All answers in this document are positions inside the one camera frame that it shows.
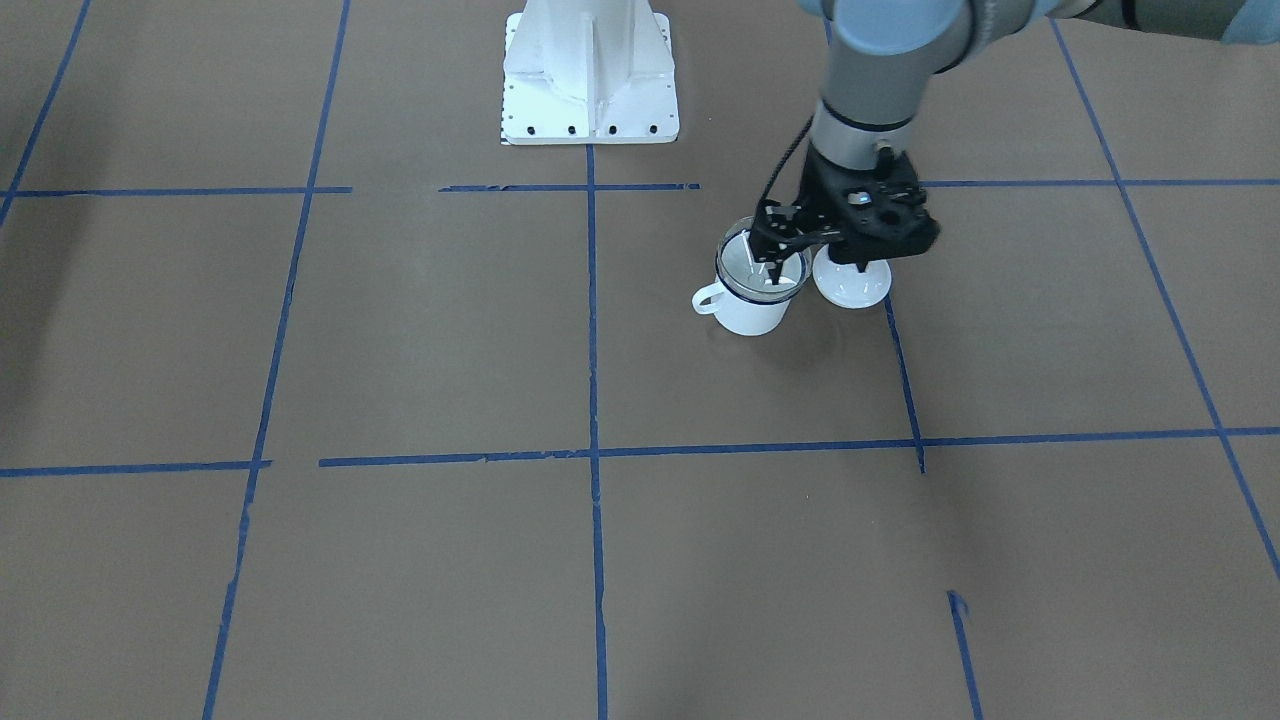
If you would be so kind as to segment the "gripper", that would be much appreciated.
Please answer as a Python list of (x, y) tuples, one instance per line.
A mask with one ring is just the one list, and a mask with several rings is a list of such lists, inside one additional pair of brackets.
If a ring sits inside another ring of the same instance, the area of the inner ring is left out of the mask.
[(790, 204), (763, 195), (753, 215), (750, 286), (781, 291), (787, 258), (829, 249), (837, 264), (911, 258), (931, 250), (941, 225), (908, 152), (873, 152), (870, 169), (841, 167), (808, 146)]

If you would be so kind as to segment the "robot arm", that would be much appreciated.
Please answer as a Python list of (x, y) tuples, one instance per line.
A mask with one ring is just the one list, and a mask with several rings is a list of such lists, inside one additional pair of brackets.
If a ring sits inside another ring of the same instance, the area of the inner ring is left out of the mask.
[(1268, 45), (1275, 1), (806, 1), (829, 22), (826, 77), (796, 199), (762, 197), (748, 233), (765, 287), (790, 258), (824, 246), (840, 265), (927, 252), (940, 223), (908, 154), (932, 78), (1044, 18), (1087, 20), (1152, 35)]

